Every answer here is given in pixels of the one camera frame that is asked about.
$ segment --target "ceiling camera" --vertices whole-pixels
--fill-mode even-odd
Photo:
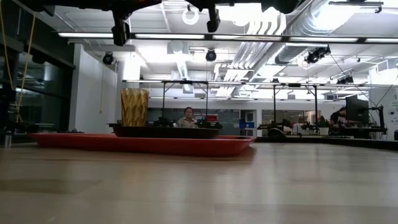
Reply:
[[[116,63],[116,58],[113,57],[113,52],[106,52],[102,62],[105,65],[114,65]]]
[[[208,62],[214,62],[217,58],[217,54],[214,51],[214,49],[208,49],[207,54],[206,54],[206,61]]]

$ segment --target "white wall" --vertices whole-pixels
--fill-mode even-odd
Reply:
[[[117,74],[76,44],[69,129],[110,133],[115,122]]]
[[[377,104],[380,99],[378,106],[383,105],[384,107],[384,124],[388,129],[387,140],[394,140],[394,131],[398,130],[398,89],[391,88],[374,88],[369,90],[370,99]],[[369,102],[369,107],[373,107],[374,105]],[[373,118],[376,120],[377,124],[380,125],[379,116],[375,111],[370,112],[373,115]]]

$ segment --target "woman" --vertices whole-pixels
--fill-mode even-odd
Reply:
[[[191,107],[187,107],[184,110],[185,117],[179,119],[177,122],[178,128],[197,128],[195,123],[197,122],[195,119],[192,118],[193,116],[193,109]]]

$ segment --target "rope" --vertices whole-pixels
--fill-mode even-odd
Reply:
[[[24,95],[25,78],[26,78],[26,73],[27,73],[27,66],[29,64],[28,58],[29,58],[29,55],[30,55],[30,49],[32,47],[32,39],[33,39],[33,31],[35,29],[35,21],[36,21],[36,12],[33,13],[32,29],[30,30],[30,40],[29,40],[29,45],[28,45],[28,48],[27,48],[27,56],[26,56],[24,77],[22,78],[21,93],[19,94],[19,102],[18,102],[18,105],[17,105],[17,113],[18,113],[17,123],[18,123],[19,120],[21,120],[21,122],[23,122],[21,116],[19,115],[19,109],[21,108],[22,97]]]
[[[0,21],[1,21],[1,32],[2,32],[2,40],[4,42],[4,54],[6,58],[7,72],[8,78],[10,79],[11,89],[14,90],[14,84],[12,83],[11,72],[10,72],[10,64],[8,63],[8,54],[7,54],[7,43],[6,43],[6,32],[4,31],[4,21],[2,19],[2,7],[0,1]]]

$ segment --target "black tray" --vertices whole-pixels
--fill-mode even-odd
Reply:
[[[161,127],[126,127],[115,126],[113,131],[117,137],[127,138],[182,138],[182,139],[213,139],[218,129],[207,128],[161,128]]]

